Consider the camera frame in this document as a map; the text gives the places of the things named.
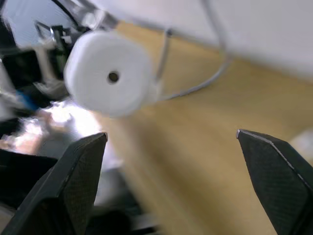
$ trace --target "white wall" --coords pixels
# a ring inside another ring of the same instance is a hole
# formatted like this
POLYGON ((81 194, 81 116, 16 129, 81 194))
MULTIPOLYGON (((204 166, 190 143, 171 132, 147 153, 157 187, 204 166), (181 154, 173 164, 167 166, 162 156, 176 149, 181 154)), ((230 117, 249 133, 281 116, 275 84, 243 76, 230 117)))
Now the white wall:
MULTIPOLYGON (((172 26, 215 43, 199 0, 90 0, 125 19, 172 26)), ((299 74, 313 74, 312 0, 211 0, 230 49, 299 74)))

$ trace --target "wooden surface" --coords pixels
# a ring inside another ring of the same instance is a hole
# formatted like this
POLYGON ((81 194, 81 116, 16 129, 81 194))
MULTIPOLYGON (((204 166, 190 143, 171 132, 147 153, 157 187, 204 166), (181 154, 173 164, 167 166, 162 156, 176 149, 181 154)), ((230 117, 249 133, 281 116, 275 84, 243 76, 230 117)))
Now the wooden surface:
MULTIPOLYGON (((156 62, 162 34, 121 24, 156 62)), ((166 93, 204 81, 220 55, 173 39, 166 93)), ((127 180, 166 235, 276 234, 253 191, 236 130, 290 140, 313 126, 313 85, 236 59, 212 86, 144 107, 129 117, 99 117, 127 180)))

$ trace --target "wooden table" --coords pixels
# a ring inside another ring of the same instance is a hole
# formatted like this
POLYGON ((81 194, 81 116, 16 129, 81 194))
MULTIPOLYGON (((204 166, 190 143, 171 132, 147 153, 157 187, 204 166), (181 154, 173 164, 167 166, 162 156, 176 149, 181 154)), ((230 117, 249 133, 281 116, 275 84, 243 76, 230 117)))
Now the wooden table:
MULTIPOLYGON (((157 61, 162 34, 130 24, 118 31, 157 61)), ((197 85, 222 58, 172 39, 166 93, 197 85)), ((274 235, 250 181, 236 130, 290 140, 313 125, 313 85, 236 59, 212 86, 144 107, 129 117, 100 117, 135 194, 166 235, 274 235)))

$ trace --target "white foam roll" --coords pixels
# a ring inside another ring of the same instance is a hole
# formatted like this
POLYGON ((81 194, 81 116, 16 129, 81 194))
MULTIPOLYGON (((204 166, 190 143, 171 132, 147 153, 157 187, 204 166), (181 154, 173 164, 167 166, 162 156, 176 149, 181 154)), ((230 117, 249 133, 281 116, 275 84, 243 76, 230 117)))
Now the white foam roll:
POLYGON ((65 68, 73 99, 110 117, 128 115, 151 101, 152 63, 141 46, 114 32, 95 31, 75 43, 65 68))

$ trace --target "gray cable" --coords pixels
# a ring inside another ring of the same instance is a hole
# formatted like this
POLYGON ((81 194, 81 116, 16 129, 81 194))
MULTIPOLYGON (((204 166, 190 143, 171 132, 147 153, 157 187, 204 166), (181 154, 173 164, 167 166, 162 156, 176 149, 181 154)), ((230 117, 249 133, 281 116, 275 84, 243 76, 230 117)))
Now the gray cable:
MULTIPOLYGON (((181 91, 178 94, 166 95, 161 100, 168 100, 168 99, 173 99, 173 98, 176 98, 179 96, 184 96, 184 95, 190 94, 192 92, 198 91, 202 88, 209 86, 211 83, 213 83, 217 78, 219 78, 222 75, 222 73, 228 68, 228 66, 231 62, 231 56, 228 53, 228 50, 226 47, 226 37, 224 35, 224 31, 222 30, 222 27, 221 27, 219 21, 217 20, 217 17, 214 15, 214 11, 211 8, 210 1, 211 0, 200 0, 203 8, 205 10, 205 15, 207 17, 207 20, 209 21, 209 23, 212 24, 213 29, 218 36, 220 49, 225 54, 225 60, 221 64, 221 66, 219 67, 217 72, 213 76, 211 76, 208 80, 206 80, 206 81, 202 82, 201 84, 194 86, 190 89, 187 89, 185 91, 181 91)), ((156 73, 156 79, 160 79, 160 77, 164 71, 164 66, 165 66, 165 62, 166 62, 167 55, 168 55, 168 49, 169 49, 169 37, 171 36, 171 33, 168 33, 168 32, 170 32, 170 31, 166 30, 164 33, 165 38, 164 38, 162 53, 161 53, 161 57, 159 60, 159 65, 158 65, 158 69, 157 69, 157 73, 156 73)))

